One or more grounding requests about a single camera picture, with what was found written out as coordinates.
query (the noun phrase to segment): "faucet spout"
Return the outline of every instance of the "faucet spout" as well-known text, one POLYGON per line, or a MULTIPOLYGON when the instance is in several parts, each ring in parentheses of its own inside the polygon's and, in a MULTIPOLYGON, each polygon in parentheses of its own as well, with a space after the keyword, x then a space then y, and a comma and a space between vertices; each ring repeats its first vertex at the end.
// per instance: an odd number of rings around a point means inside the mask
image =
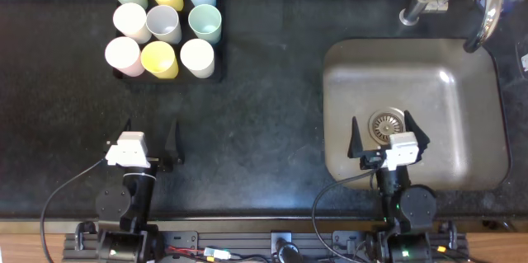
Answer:
POLYGON ((482 24, 475 31, 473 36, 470 36, 464 43, 464 50, 468 53, 473 53, 480 46, 488 40, 489 36, 495 31, 498 19, 501 16, 502 0, 486 0, 486 8, 484 10, 484 19, 482 24))

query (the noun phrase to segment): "stainless steel sink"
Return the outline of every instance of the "stainless steel sink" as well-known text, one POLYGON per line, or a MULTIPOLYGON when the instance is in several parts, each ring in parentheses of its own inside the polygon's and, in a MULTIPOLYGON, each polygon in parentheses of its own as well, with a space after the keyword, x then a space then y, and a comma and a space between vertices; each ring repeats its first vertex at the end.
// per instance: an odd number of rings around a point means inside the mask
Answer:
MULTIPOLYGON (((324 60, 326 165, 336 180, 361 173, 347 157, 351 120, 365 149, 403 129, 401 111, 431 139, 412 183, 436 190, 486 190, 509 168, 497 75, 485 49, 463 40, 344 40, 324 60)), ((366 189, 369 180, 352 182, 366 189)))

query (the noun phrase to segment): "drain strainer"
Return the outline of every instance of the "drain strainer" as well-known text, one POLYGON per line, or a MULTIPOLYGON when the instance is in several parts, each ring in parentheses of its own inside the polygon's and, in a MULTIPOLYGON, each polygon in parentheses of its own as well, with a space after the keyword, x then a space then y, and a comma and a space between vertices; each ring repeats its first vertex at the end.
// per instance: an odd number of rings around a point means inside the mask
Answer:
POLYGON ((378 143, 388 144, 391 134, 401 133, 404 130, 403 112, 399 109, 388 107, 387 109, 376 111, 370 117, 370 135, 378 143))

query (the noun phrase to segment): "countertop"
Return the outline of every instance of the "countertop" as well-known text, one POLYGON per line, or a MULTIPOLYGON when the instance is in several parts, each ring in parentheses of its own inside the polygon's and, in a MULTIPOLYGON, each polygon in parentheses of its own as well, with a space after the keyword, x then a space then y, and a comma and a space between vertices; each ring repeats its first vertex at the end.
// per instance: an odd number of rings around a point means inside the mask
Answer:
MULTIPOLYGON (((350 38, 465 38, 481 22, 474 0, 414 27, 409 0, 224 0, 224 62, 217 84, 128 85, 104 48, 115 0, 0 0, 0 218, 37 218, 50 193, 102 157, 120 120, 161 146, 181 123, 186 163, 158 174, 153 219, 306 218, 333 182, 324 165, 323 56, 350 38)), ((496 190, 439 191, 439 218, 528 214, 528 4, 485 45, 497 62, 511 171, 496 190)), ((51 202, 51 218, 95 218, 94 199, 122 171, 99 166, 51 202)), ((319 207, 329 218, 376 219, 372 190, 340 187, 319 207)))

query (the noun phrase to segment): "chrome faucet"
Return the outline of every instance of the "chrome faucet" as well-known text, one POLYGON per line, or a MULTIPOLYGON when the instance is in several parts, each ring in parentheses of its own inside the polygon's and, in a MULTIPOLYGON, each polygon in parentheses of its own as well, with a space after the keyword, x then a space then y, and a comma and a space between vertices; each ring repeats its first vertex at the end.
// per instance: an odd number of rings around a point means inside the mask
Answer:
MULTIPOLYGON (((408 26, 415 25, 423 12, 445 12, 448 0, 412 0, 409 8, 403 9, 399 18, 408 26)), ((501 16, 502 0, 486 0, 484 19, 480 27, 464 43, 464 50, 468 53, 476 51, 493 33, 501 16)))

